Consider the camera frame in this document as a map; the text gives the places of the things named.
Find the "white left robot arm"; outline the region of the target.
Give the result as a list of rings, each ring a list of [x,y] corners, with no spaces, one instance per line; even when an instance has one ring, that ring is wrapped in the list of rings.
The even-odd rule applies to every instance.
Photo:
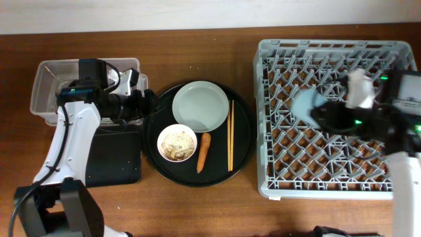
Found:
[[[109,83],[102,59],[80,59],[78,79],[56,94],[57,125],[49,152],[32,185],[19,187],[8,235],[20,220],[27,236],[129,236],[105,224],[103,213],[86,188],[93,137],[102,119],[127,124],[152,115],[159,99],[136,90],[137,76],[117,74]]]

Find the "wooden chopstick left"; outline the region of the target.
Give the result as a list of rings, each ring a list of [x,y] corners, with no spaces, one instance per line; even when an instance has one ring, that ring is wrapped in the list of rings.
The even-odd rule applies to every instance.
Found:
[[[230,100],[228,100],[228,116],[227,116],[227,145],[228,145],[228,172],[231,171],[231,109]]]

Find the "wooden chopstick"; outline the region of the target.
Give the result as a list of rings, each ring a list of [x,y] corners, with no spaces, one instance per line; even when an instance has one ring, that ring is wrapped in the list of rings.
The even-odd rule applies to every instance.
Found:
[[[227,145],[228,145],[228,172],[231,171],[231,109],[230,100],[228,100],[228,116],[227,116]]]
[[[230,118],[230,171],[234,169],[234,100],[231,104]]]

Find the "light blue plastic cup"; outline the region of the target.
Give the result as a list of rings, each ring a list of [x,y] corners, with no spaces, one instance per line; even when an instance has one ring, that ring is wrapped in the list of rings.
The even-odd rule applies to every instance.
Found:
[[[309,126],[320,128],[318,123],[311,117],[310,112],[314,107],[319,107],[327,102],[316,90],[302,90],[295,94],[291,103],[291,113],[295,118]]]

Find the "white bowl with food scraps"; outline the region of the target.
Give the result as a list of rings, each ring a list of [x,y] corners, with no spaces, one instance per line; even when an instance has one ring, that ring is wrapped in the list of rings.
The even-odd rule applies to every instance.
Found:
[[[197,137],[188,126],[172,124],[159,134],[157,149],[165,160],[181,163],[187,161],[195,153]]]

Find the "black rectangular tray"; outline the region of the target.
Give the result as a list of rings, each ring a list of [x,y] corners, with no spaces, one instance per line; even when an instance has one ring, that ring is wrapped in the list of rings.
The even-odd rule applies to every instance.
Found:
[[[88,188],[133,184],[141,179],[141,128],[135,124],[96,130],[86,167]]]

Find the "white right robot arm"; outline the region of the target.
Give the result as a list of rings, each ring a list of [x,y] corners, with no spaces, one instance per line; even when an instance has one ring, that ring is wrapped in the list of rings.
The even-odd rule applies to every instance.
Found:
[[[420,73],[389,70],[378,95],[362,70],[341,79],[345,102],[317,105],[310,116],[325,132],[382,142],[393,185],[393,235],[420,235]]]

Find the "grey dishwasher rack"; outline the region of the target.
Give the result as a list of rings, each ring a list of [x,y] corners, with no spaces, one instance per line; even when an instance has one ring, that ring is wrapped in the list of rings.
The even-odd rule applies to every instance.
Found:
[[[264,39],[253,60],[258,189],[269,199],[391,199],[383,144],[327,134],[291,112],[295,96],[316,89],[345,101],[339,79],[357,68],[375,88],[388,70],[416,69],[404,41]]]

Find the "grey round plate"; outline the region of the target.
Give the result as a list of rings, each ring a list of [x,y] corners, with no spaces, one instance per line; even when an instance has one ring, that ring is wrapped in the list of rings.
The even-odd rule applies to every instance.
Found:
[[[172,102],[177,123],[204,133],[217,129],[228,116],[228,97],[220,86],[194,81],[182,86]]]

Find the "clear plastic waste bin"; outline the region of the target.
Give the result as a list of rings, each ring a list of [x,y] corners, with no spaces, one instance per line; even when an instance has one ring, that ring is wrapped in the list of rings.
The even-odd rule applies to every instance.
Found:
[[[104,58],[104,61],[115,66],[120,73],[131,68],[140,71],[139,60],[136,58]],[[77,59],[41,62],[37,68],[32,88],[31,113],[45,119],[49,126],[56,126],[57,102],[55,95],[77,79],[79,79]],[[147,76],[140,74],[137,86],[132,88],[132,91],[144,91],[148,87]]]

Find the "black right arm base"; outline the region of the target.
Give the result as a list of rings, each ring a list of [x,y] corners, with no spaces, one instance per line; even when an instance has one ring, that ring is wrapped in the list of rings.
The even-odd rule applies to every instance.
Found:
[[[311,237],[384,237],[379,234],[349,234],[343,230],[326,226],[316,226],[310,234]]]

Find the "round black serving tray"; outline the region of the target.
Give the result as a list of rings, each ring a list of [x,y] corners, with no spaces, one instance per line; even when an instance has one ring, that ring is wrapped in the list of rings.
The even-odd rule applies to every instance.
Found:
[[[178,84],[159,95],[157,112],[143,119],[142,148],[147,160],[165,178],[190,187],[212,186],[231,178],[249,162],[256,143],[255,120],[246,101],[235,90],[219,84],[228,99],[235,103],[233,170],[228,170],[227,122],[210,132],[211,143],[204,169],[200,173],[197,172],[199,150],[186,161],[168,161],[159,153],[157,141],[159,134],[167,126],[176,123],[172,114],[172,102],[176,92],[184,85],[186,83]]]

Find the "orange carrot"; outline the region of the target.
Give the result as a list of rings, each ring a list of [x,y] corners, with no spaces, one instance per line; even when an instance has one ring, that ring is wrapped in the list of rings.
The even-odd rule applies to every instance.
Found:
[[[204,169],[207,152],[209,150],[210,144],[211,144],[211,135],[209,133],[204,133],[201,137],[199,157],[197,160],[197,173],[200,173]]]

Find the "wooden chopstick right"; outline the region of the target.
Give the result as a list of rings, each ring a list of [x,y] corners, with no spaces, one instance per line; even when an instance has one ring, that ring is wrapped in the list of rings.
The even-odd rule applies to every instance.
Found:
[[[230,118],[230,171],[234,169],[234,100],[231,104]]]

